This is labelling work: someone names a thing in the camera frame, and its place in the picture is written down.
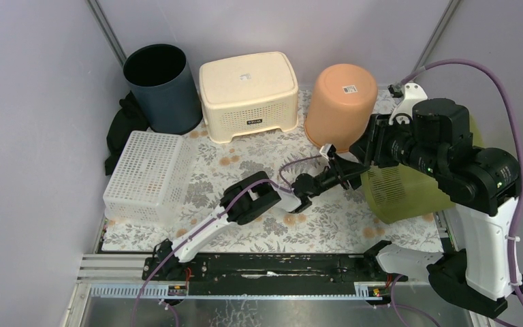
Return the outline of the green mesh waste bin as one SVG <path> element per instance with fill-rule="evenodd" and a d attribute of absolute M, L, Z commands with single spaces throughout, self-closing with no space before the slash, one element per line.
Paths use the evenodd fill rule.
<path fill-rule="evenodd" d="M 471 200 L 477 194 L 475 184 L 460 173 L 469 162 L 449 174 L 423 174 L 402 164 L 370 166 L 362 175 L 366 200 L 388 224 L 451 208 L 455 200 Z"/>

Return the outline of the cream perforated basket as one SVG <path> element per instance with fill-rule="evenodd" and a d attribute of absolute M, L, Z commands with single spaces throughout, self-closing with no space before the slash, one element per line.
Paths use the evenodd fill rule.
<path fill-rule="evenodd" d="M 298 125 L 298 80 L 282 52 L 205 63 L 199 87 L 204 122 L 215 143 L 273 129 L 287 132 Z"/>

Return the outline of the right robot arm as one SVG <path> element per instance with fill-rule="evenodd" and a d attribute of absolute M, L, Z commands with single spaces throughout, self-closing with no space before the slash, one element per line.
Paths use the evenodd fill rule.
<path fill-rule="evenodd" d="M 507 255 L 521 193 L 520 166 L 503 149 L 474 145 L 466 107 L 426 99 L 414 105 L 406 123 L 373 114 L 349 150 L 366 167 L 405 166 L 433 178 L 455 204 L 461 223 L 458 251 L 377 243 L 363 263 L 369 279 L 392 273 L 425 281 L 443 300 L 492 319 L 507 308 L 508 296 L 523 292 L 523 276 Z"/>

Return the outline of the white perforated basket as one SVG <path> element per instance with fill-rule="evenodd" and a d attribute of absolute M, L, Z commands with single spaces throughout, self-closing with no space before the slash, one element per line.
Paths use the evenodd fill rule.
<path fill-rule="evenodd" d="M 133 131 L 103 194 L 106 219 L 160 226 L 173 223 L 195 167 L 185 138 Z"/>

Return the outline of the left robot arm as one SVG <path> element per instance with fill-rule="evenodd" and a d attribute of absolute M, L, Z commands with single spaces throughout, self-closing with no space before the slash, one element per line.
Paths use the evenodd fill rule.
<path fill-rule="evenodd" d="M 144 265 L 147 277 L 175 280 L 183 274 L 185 264 L 226 230 L 249 224 L 273 208 L 298 214 L 311 206 L 312 198 L 340 185 L 357 189 L 360 177 L 372 163 L 371 159 L 347 159 L 334 149 L 326 151 L 327 166 L 319 174 L 304 173 L 290 187 L 270 179 L 264 171 L 257 172 L 228 187 L 211 214 L 186 234 L 166 239 L 155 246 Z"/>

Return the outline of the orange bucket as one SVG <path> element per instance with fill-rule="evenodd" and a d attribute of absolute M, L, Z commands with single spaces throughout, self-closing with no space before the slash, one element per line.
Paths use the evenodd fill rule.
<path fill-rule="evenodd" d="M 339 152 L 365 132 L 378 96 L 374 76 L 348 63 L 329 66 L 315 81 L 304 132 L 316 147 L 332 144 Z"/>

